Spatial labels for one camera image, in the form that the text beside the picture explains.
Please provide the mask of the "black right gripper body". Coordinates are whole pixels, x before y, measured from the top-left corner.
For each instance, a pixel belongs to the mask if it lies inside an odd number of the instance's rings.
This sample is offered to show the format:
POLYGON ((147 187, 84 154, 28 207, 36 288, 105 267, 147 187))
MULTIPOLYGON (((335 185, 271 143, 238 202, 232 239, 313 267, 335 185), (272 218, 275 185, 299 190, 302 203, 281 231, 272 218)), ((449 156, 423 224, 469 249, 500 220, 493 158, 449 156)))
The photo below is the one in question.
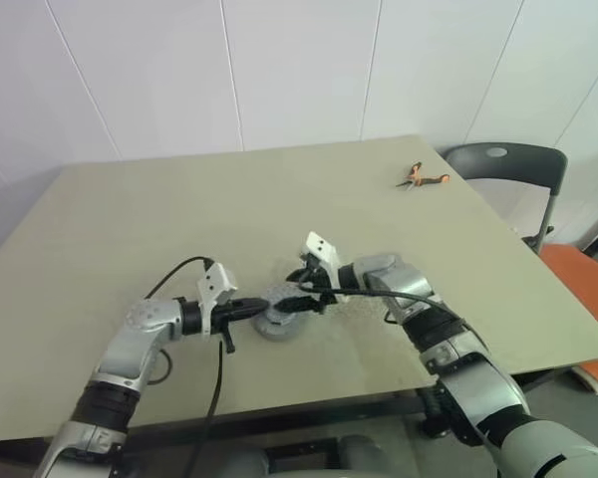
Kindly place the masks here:
POLYGON ((298 287, 303 292, 318 296, 315 311, 323 314, 328 306, 337 303, 336 295, 332 292, 330 277, 316 256, 306 255, 304 260, 305 268, 300 276, 298 287))

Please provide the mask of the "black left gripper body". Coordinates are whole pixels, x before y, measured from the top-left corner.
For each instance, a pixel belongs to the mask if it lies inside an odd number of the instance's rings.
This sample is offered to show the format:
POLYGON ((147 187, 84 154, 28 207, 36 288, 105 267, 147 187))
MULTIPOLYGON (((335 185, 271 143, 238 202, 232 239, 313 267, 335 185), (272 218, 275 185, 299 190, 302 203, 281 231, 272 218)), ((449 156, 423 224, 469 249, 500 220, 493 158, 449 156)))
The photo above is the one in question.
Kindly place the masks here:
POLYGON ((239 301, 228 301, 216 306, 211 312, 211 334, 221 335, 227 353, 235 352, 235 345, 229 330, 229 324, 236 321, 239 301))

